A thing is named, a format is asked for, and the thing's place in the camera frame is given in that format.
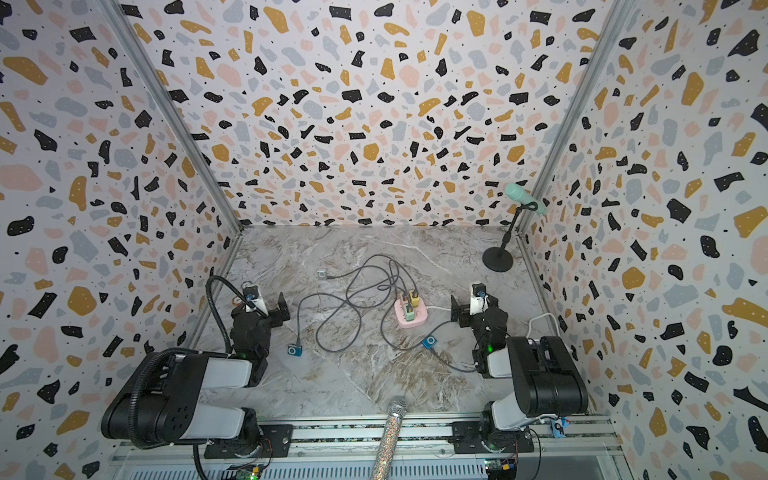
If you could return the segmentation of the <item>blue mp3 player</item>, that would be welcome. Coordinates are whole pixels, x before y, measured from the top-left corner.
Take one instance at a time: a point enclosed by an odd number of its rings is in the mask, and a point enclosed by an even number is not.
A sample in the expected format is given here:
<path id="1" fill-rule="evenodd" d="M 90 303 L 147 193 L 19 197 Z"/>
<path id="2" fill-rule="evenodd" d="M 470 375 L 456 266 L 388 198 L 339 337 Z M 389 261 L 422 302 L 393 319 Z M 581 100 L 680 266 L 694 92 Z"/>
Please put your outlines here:
<path id="1" fill-rule="evenodd" d="M 428 335 L 422 340 L 425 349 L 431 350 L 437 344 L 437 339 L 433 335 Z"/>
<path id="2" fill-rule="evenodd" d="M 291 343 L 288 344 L 286 347 L 286 352 L 289 356 L 292 357 L 301 357 L 303 353 L 303 347 L 301 344 L 298 343 Z"/>

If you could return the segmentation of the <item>yellow USB charger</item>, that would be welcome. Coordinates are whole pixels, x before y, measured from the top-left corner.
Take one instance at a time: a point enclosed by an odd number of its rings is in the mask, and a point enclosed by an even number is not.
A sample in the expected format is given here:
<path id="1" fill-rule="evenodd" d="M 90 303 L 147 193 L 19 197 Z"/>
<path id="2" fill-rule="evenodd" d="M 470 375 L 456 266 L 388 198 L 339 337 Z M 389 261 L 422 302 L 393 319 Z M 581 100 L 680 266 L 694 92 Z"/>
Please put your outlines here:
<path id="1" fill-rule="evenodd" d="M 420 304 L 419 292 L 416 289 L 412 289 L 408 292 L 409 302 L 413 307 L 418 307 Z"/>

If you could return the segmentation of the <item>green USB charger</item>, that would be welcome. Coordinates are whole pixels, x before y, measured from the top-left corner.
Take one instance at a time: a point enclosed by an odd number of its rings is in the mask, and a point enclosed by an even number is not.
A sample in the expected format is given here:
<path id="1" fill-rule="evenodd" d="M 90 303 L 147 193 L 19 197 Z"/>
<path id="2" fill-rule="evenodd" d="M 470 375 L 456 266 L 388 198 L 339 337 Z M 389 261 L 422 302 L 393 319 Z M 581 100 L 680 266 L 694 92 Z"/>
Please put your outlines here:
<path id="1" fill-rule="evenodd" d="M 409 304 L 405 304 L 403 307 L 404 310 L 404 317 L 407 321 L 413 321 L 415 319 L 415 312 L 413 309 L 413 306 Z"/>

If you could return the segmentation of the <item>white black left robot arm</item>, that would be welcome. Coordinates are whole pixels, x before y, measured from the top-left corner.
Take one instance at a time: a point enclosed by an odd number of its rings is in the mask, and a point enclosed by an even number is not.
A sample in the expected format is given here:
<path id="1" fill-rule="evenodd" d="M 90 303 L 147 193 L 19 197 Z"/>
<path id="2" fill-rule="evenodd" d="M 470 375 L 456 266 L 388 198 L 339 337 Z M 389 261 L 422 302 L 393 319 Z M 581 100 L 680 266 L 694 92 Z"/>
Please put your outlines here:
<path id="1" fill-rule="evenodd" d="M 257 386 L 268 367 L 272 331 L 291 318 L 283 296 L 269 308 L 256 285 L 233 292 L 241 302 L 231 312 L 232 325 L 213 315 L 223 351 L 173 347 L 147 354 L 103 414 L 104 437 L 139 449 L 203 445 L 209 458 L 245 458 L 265 447 L 267 435 L 254 409 L 201 399 L 205 390 Z"/>

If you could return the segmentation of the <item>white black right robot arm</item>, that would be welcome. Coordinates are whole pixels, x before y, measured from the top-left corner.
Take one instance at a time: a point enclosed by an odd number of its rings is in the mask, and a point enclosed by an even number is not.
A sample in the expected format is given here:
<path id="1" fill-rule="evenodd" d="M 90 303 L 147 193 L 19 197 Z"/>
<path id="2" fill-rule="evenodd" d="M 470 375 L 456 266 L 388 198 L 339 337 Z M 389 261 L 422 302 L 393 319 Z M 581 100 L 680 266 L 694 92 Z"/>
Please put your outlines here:
<path id="1" fill-rule="evenodd" d="M 449 442 L 457 454 L 531 452 L 532 424 L 588 411 L 585 382 L 559 336 L 509 335 L 508 314 L 487 294 L 465 305 L 452 299 L 451 319 L 476 339 L 474 371 L 512 382 L 512 392 L 487 403 L 478 420 L 451 424 Z"/>

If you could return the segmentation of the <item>pink power strip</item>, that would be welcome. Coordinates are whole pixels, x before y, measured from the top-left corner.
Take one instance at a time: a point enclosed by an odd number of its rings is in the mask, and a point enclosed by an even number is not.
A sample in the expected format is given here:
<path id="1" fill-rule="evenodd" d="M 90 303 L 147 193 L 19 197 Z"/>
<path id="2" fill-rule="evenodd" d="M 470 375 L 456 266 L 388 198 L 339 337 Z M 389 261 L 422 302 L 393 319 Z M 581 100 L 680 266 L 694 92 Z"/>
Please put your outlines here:
<path id="1" fill-rule="evenodd" d="M 402 300 L 394 302 L 394 311 L 397 324 L 402 329 L 411 329 L 424 325 L 428 320 L 426 304 L 421 302 L 418 306 L 408 306 Z"/>

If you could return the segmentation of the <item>black microphone stand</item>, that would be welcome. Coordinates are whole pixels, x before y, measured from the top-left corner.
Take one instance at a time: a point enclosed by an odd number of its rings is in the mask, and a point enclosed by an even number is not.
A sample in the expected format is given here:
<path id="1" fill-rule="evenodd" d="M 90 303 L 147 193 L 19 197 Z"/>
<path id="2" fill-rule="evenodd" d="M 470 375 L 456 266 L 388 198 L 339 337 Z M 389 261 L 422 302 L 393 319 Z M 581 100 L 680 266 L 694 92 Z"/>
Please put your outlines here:
<path id="1" fill-rule="evenodd" d="M 538 203 L 535 201 L 521 204 L 517 207 L 514 216 L 502 237 L 501 244 L 498 247 L 490 247 L 484 251 L 482 262 L 486 268 L 494 272 L 503 273 L 509 271 L 513 267 L 514 258 L 507 250 L 507 245 L 512 239 L 514 227 L 517 224 L 518 218 L 524 211 L 536 211 L 537 209 Z"/>

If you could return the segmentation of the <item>glitter silver microphone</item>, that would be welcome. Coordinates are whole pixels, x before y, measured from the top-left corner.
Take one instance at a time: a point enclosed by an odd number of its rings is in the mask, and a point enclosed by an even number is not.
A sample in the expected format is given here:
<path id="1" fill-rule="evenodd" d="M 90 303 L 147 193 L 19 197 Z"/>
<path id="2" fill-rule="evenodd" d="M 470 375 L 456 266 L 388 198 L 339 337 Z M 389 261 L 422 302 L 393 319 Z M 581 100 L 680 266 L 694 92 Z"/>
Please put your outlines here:
<path id="1" fill-rule="evenodd" d="M 391 463 L 406 413 L 405 398 L 403 396 L 394 397 L 388 407 L 388 416 L 384 424 L 376 459 L 371 469 L 371 480 L 386 480 L 389 478 Z"/>

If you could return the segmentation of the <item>green microphone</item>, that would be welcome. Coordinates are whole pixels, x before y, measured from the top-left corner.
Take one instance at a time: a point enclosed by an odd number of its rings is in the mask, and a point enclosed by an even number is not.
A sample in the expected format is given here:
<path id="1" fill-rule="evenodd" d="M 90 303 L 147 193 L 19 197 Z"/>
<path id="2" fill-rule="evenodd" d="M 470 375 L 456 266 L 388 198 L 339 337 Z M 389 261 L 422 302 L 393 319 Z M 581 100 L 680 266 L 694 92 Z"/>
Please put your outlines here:
<path id="1" fill-rule="evenodd" d="M 536 208 L 534 209 L 534 211 L 539 215 L 545 215 L 547 213 L 547 208 L 544 205 L 542 200 L 534 198 L 522 186 L 516 183 L 507 185 L 505 187 L 504 193 L 508 198 L 520 203 L 521 205 L 535 203 Z"/>

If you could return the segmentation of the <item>blue clip on rail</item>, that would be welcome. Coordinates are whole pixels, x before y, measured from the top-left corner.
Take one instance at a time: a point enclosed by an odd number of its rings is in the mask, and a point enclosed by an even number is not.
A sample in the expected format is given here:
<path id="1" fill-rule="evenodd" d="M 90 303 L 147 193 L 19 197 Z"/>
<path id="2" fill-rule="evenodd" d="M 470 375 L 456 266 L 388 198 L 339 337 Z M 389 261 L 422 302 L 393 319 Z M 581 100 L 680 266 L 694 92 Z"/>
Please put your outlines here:
<path id="1" fill-rule="evenodd" d="M 550 420 L 550 426 L 554 438 L 565 438 L 570 422 L 566 417 L 557 417 Z"/>

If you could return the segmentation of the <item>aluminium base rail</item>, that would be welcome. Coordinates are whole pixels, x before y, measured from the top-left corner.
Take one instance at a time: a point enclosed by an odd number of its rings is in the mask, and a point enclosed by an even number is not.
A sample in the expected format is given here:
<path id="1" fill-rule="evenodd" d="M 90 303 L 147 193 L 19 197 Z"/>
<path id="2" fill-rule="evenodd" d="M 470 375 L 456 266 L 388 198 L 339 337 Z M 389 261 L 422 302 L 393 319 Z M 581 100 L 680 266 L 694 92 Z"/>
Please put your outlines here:
<path id="1" fill-rule="evenodd" d="M 107 479 L 369 479 L 385 430 L 384 415 L 268 419 L 270 437 L 253 459 L 203 458 L 191 448 L 138 450 L 122 443 Z M 410 413 L 395 442 L 390 479 L 630 479 L 609 419 L 572 416 L 557 432 L 542 420 L 505 449 L 484 445 L 478 415 Z"/>

